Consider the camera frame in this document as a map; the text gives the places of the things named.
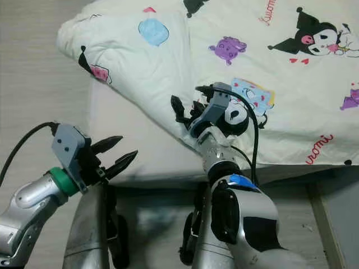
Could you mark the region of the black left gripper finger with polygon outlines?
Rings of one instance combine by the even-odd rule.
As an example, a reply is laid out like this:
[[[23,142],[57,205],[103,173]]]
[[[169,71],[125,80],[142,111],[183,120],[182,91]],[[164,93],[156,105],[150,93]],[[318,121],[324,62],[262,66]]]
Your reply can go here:
[[[115,147],[123,139],[123,136],[110,136],[93,144],[93,153],[101,154]]]
[[[106,169],[106,177],[114,178],[123,172],[136,158],[138,151],[131,151],[115,160],[114,164]]]

